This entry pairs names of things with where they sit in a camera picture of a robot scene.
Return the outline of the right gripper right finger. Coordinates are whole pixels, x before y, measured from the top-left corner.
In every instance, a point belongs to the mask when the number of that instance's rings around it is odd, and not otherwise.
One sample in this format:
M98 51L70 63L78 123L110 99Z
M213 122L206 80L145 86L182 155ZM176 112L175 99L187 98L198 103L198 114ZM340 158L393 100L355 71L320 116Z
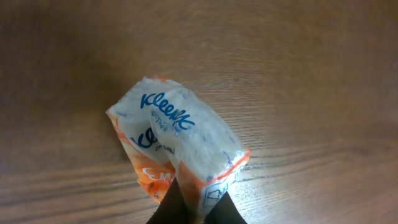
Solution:
M205 224L247 224L226 192L205 218Z

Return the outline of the orange tissue pack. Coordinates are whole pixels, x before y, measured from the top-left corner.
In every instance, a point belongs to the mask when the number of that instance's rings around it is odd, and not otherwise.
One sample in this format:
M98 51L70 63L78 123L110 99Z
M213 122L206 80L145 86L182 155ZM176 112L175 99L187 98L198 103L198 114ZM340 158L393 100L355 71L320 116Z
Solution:
M161 202L173 181L187 207L205 216L228 191L250 150L182 84L143 78L107 110L139 185Z

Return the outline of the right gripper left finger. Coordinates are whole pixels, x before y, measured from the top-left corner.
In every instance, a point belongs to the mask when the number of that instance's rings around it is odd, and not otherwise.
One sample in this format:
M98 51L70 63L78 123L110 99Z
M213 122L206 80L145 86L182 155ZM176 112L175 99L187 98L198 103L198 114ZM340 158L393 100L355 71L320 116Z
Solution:
M187 224L188 210L174 179L158 209L146 224Z

